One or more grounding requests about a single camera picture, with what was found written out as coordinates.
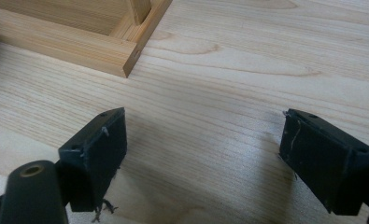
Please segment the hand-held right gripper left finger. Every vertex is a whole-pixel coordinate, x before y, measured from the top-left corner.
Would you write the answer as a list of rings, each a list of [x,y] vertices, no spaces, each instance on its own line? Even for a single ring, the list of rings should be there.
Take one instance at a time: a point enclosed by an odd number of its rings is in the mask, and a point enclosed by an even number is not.
[[[58,176],[74,212],[97,211],[127,153],[125,109],[97,115],[59,149]]]

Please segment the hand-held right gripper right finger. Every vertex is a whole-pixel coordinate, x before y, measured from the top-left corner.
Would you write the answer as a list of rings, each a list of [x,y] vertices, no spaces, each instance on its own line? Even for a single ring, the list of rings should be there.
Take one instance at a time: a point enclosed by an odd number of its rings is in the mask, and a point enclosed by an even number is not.
[[[369,146],[316,115],[285,117],[279,155],[327,211],[356,216],[369,206]]]

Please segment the wooden shoe rack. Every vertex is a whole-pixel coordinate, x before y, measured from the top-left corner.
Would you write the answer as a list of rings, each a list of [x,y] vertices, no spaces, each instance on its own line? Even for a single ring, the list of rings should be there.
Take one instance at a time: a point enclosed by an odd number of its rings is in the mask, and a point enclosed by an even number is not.
[[[128,77],[172,0],[0,0],[0,41]]]

